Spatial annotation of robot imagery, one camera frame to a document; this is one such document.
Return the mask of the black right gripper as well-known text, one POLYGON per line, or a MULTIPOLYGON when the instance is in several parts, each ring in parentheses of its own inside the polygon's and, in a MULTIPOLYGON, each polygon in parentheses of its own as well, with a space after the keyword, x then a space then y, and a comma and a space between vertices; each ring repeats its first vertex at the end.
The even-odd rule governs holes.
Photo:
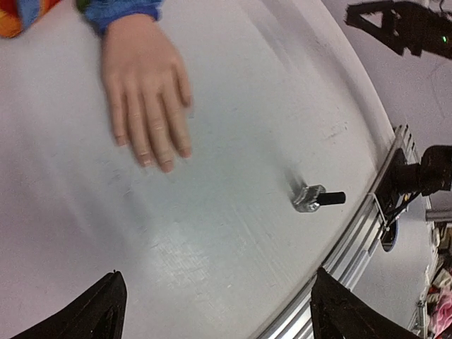
POLYGON ((411 1, 349 4, 345 23, 376 39, 393 39, 391 49, 421 57, 423 52, 451 58, 451 19, 411 1), (380 15, 380 25, 369 20, 380 15))

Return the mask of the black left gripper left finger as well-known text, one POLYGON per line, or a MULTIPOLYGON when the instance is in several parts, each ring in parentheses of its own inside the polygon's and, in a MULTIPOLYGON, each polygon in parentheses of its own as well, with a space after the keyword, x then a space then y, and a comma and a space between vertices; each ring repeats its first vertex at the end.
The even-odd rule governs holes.
POLYGON ((16 339, 121 338, 127 289, 123 275, 104 275, 83 294, 49 318, 17 334, 16 339))

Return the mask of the clear nail polish bottle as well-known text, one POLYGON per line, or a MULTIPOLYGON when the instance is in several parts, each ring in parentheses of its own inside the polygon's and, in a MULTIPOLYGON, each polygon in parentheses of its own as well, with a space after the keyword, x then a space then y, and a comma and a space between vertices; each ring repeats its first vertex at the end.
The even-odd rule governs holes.
POLYGON ((322 206, 344 204, 346 195, 343 191, 329 192, 322 185, 304 186, 291 202, 299 213, 314 213, 322 206))

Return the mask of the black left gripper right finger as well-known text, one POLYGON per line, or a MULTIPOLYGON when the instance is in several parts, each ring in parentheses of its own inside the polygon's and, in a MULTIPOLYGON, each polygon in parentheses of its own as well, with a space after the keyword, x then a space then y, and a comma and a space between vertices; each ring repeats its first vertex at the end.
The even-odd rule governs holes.
POLYGON ((315 338, 416 338, 409 330, 374 311, 324 268, 311 290, 311 322, 315 338))

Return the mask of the mannequin hand with nails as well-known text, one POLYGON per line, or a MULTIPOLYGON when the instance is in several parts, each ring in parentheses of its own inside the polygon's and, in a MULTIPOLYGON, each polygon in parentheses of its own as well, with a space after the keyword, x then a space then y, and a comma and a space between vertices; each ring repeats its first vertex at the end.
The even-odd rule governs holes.
POLYGON ((168 173, 175 156, 191 157, 189 77, 182 56, 153 18, 133 14, 108 26, 102 80, 114 139, 131 146, 139 165, 168 173))

